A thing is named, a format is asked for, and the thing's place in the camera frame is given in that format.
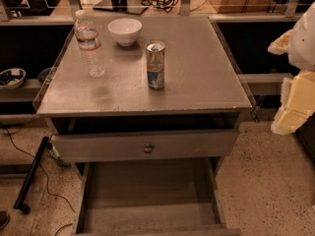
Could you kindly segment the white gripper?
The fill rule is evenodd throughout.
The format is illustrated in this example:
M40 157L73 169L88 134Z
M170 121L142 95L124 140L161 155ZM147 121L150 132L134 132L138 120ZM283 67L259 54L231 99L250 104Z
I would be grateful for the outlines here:
M275 41L268 51L288 53L288 62L301 71L293 79L284 78L281 107L271 125L273 133L288 135L298 130L315 113L315 3Z

